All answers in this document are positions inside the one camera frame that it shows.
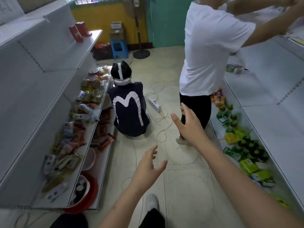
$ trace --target teal door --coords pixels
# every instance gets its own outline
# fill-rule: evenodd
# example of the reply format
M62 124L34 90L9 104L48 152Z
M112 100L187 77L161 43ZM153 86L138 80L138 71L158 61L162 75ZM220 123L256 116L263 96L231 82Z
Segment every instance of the teal door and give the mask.
M151 0L147 27L154 47L184 45L186 15L194 0Z

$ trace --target standing fan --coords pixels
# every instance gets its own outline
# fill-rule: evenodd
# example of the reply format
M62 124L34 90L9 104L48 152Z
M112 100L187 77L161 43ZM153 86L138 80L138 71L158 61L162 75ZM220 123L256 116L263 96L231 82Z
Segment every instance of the standing fan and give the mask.
M124 9L131 18L135 19L137 28L137 37L139 43L139 50L133 53L133 57L136 59L144 59L150 56L150 51L142 49L138 18L143 17L146 13L146 6L149 6L149 0L123 0Z

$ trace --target white t-shirt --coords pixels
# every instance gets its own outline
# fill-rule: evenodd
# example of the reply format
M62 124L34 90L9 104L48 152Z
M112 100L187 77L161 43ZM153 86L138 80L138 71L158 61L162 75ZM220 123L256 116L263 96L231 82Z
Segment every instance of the white t-shirt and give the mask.
M185 26L185 61L179 79L182 95L202 96L222 84L229 53L238 51L255 29L232 14L191 3Z

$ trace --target yellow wall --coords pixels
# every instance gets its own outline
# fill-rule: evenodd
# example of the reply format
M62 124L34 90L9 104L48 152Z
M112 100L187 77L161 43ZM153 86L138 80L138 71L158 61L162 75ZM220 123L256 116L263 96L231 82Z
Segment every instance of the yellow wall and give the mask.
M103 32L98 42L110 42L109 30L111 22L122 21L125 27L125 37L127 44L137 44L138 39L135 35L135 20L130 18L122 3L112 4L87 4L76 6L71 9L77 22L85 22L88 30L102 29ZM139 31L142 42L148 42L146 18L139 19Z

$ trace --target fan base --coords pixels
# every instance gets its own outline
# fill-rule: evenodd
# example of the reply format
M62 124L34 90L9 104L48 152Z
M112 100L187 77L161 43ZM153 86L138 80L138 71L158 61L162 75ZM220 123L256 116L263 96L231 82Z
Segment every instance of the fan base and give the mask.
M136 59L144 59L144 58L149 57L150 54L151 53L150 53L149 50L143 49L143 50L135 51L134 54L133 54L133 57L136 58Z

